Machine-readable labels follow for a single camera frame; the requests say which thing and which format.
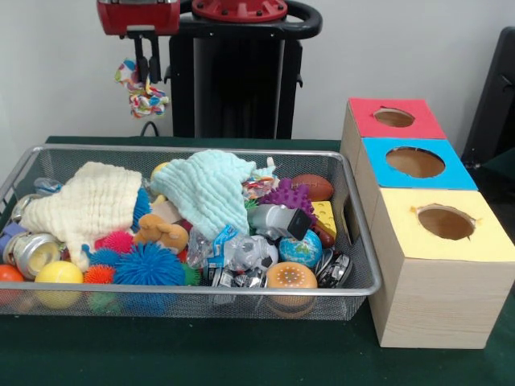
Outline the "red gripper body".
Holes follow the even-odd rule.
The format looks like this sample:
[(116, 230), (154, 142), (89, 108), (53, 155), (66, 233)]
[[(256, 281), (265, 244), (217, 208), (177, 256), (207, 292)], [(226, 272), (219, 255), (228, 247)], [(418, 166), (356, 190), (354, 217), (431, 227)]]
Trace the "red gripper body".
[(107, 35), (129, 31), (174, 35), (179, 29), (180, 1), (97, 1), (97, 13)]

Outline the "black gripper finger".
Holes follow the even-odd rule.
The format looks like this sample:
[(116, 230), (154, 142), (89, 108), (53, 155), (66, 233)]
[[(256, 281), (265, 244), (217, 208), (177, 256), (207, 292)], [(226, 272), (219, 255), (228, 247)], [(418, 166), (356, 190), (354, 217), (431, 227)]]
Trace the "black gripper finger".
[(159, 54), (159, 39), (153, 35), (149, 39), (151, 45), (151, 57), (149, 59), (149, 75), (151, 83), (158, 83), (162, 80)]
[(142, 47), (142, 36), (135, 35), (134, 36), (134, 51), (135, 51), (135, 59), (136, 65), (138, 69), (138, 79), (146, 80), (148, 76), (148, 62), (146, 57), (143, 55), (143, 47)]

